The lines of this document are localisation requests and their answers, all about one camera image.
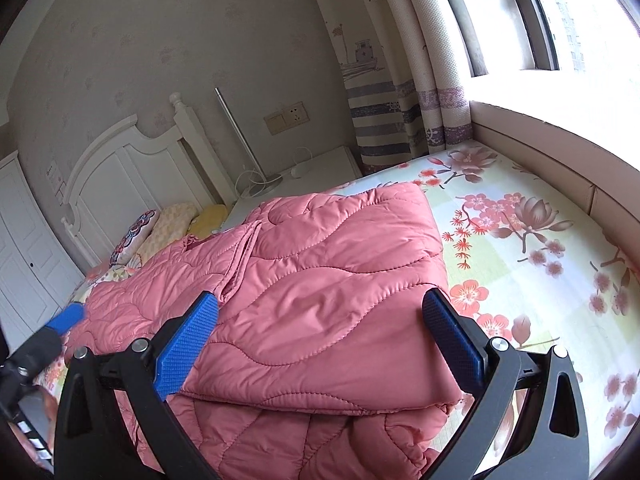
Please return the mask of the silver desk lamp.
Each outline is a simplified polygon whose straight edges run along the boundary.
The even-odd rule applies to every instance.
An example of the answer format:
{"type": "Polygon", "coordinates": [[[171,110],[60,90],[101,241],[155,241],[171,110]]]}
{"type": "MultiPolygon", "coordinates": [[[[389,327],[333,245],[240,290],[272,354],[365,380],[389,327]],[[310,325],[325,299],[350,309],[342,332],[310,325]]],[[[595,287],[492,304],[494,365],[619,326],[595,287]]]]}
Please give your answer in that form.
{"type": "Polygon", "coordinates": [[[252,168],[245,171],[245,173],[248,174],[248,180],[250,180],[250,183],[245,189],[245,194],[250,197],[259,197],[275,190],[283,182],[283,177],[280,174],[265,173],[265,171],[262,169],[262,164],[258,162],[253,149],[250,147],[250,144],[246,140],[244,133],[242,133],[238,122],[234,118],[232,111],[230,110],[227,101],[224,99],[224,95],[222,94],[221,90],[218,87],[215,87],[214,93],[220,105],[220,108],[224,113],[224,116],[226,116],[226,118],[228,119],[228,122],[236,138],[242,145],[242,148],[244,148],[247,157],[252,163],[252,168]]]}

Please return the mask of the white charger adapter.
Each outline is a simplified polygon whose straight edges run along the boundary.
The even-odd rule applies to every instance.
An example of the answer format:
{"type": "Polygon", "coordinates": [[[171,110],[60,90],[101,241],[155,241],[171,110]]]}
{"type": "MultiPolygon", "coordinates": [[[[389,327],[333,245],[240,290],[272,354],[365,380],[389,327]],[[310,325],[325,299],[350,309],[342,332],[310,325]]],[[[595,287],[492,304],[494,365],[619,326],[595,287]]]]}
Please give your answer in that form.
{"type": "Polygon", "coordinates": [[[293,179],[301,179],[306,176],[309,171],[309,162],[300,162],[296,164],[290,171],[290,175],[293,179]]]}

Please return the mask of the floral bed sheet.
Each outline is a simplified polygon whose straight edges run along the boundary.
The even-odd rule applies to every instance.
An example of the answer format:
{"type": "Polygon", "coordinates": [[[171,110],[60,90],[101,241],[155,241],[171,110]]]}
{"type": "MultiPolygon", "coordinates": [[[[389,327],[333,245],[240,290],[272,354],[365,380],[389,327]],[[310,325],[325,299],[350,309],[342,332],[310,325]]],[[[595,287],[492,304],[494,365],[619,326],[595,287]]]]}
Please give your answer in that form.
{"type": "MultiPolygon", "coordinates": [[[[582,208],[482,144],[314,194],[353,196],[404,182],[430,205],[457,312],[521,350],[567,348],[586,413],[588,478],[598,474],[639,416],[638,266],[582,208]]],[[[108,272],[85,303],[96,285],[136,272],[108,272]]],[[[75,350],[68,336],[47,372],[51,387],[62,384],[75,350]]]]}

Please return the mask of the beige window sill ledge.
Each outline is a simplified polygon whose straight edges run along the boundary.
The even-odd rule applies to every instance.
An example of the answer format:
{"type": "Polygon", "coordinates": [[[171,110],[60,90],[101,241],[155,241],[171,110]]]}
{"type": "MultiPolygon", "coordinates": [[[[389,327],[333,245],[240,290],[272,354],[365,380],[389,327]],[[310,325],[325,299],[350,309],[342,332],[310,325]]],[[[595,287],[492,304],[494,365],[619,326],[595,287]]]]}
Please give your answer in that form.
{"type": "Polygon", "coordinates": [[[543,178],[639,262],[639,170],[576,133],[483,101],[471,103],[474,138],[543,178]]]}

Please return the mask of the white wooden headboard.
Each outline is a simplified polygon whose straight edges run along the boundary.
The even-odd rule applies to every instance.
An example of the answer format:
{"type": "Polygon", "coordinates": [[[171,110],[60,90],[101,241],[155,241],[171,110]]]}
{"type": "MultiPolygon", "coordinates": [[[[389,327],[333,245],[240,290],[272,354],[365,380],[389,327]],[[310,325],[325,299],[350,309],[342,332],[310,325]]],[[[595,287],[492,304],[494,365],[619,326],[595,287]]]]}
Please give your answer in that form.
{"type": "Polygon", "coordinates": [[[146,136],[131,115],[106,129],[81,154],[67,179],[62,219],[67,236],[92,268],[106,261],[142,212],[190,202],[233,206],[239,192],[195,110],[171,93],[174,123],[146,136]]]}

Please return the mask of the peach patterned pillow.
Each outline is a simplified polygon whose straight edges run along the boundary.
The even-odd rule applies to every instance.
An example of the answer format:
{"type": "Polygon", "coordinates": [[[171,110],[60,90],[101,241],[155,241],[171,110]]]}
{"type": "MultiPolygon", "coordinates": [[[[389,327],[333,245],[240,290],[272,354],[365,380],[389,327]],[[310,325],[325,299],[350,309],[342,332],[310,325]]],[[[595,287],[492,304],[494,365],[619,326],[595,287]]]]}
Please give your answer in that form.
{"type": "Polygon", "coordinates": [[[171,205],[160,212],[151,234],[128,262],[133,269],[140,269],[158,252],[186,235],[191,221],[198,215],[198,208],[192,203],[171,205]]]}

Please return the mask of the pink quilted jacket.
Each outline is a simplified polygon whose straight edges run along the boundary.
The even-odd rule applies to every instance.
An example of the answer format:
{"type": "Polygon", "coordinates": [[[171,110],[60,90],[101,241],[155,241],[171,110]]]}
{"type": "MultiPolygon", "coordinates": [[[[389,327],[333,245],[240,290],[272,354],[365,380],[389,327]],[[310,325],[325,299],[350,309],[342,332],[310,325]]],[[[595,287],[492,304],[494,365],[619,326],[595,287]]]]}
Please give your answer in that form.
{"type": "Polygon", "coordinates": [[[446,286],[416,184],[276,198],[96,285],[67,345],[120,351],[211,292],[217,325],[168,403],[222,478],[416,479],[461,396],[421,313],[446,286]]]}

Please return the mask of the white nightstand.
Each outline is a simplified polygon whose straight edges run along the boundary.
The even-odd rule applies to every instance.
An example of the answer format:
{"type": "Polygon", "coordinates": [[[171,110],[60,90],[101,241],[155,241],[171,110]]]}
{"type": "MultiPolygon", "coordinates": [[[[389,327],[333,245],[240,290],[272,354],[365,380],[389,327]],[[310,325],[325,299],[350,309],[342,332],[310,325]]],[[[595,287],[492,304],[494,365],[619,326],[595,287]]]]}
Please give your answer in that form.
{"type": "Polygon", "coordinates": [[[238,226],[261,203],[276,197],[299,196],[321,193],[337,188],[362,177],[356,158],[347,146],[314,156],[309,162],[309,171],[301,179],[293,179],[290,171],[283,173],[283,182],[273,191],[259,197],[243,197],[234,205],[229,217],[221,226],[230,229],[238,226]]]}

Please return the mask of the yellow pillow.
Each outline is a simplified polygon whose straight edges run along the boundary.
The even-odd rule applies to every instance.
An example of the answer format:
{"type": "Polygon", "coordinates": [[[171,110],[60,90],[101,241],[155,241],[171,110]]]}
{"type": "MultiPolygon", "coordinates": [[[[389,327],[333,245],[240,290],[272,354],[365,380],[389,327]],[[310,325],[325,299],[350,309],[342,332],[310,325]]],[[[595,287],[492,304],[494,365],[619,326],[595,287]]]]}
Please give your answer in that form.
{"type": "Polygon", "coordinates": [[[219,230],[227,220],[228,214],[228,208],[223,204],[209,205],[192,220],[186,232],[198,240],[205,240],[219,230]]]}

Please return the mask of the colourful embroidered pillow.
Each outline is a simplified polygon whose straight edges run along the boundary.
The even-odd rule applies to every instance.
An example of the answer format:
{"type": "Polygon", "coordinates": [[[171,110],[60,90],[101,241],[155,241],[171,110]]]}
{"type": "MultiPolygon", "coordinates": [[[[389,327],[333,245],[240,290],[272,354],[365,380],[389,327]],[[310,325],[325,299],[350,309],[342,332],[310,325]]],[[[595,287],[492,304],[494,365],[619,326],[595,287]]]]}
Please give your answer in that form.
{"type": "Polygon", "coordinates": [[[110,266],[127,264],[138,251],[139,247],[151,234],[160,213],[157,209],[145,211],[129,227],[120,242],[110,255],[110,266]]]}

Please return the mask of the white wardrobe door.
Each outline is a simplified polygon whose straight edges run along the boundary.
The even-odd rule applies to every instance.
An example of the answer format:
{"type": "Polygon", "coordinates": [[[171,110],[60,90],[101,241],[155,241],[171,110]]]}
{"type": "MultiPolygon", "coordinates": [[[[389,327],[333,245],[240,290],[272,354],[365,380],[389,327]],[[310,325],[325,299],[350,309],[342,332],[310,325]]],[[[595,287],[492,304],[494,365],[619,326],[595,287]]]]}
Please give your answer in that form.
{"type": "Polygon", "coordinates": [[[1,329],[11,350],[64,309],[84,280],[43,217],[18,154],[0,169],[1,329]]]}

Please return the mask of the wall socket panel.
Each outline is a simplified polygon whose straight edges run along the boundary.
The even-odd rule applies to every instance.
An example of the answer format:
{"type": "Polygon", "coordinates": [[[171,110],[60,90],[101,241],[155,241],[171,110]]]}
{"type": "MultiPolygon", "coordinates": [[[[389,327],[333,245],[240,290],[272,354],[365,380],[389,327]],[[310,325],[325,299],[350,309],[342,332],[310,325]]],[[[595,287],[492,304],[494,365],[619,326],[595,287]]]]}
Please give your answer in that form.
{"type": "Polygon", "coordinates": [[[267,129],[273,136],[306,124],[309,121],[310,118],[303,101],[283,107],[282,110],[277,110],[264,117],[267,129]]]}

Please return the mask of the striped sailboat curtain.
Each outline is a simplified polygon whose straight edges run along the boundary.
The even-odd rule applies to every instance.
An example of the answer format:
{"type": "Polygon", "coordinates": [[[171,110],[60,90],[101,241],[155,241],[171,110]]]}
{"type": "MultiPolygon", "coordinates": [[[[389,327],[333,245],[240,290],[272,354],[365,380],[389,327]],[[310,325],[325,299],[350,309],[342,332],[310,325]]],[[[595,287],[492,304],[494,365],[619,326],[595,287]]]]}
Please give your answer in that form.
{"type": "Polygon", "coordinates": [[[448,0],[316,0],[330,36],[364,170],[472,138],[471,77],[448,0]]]}

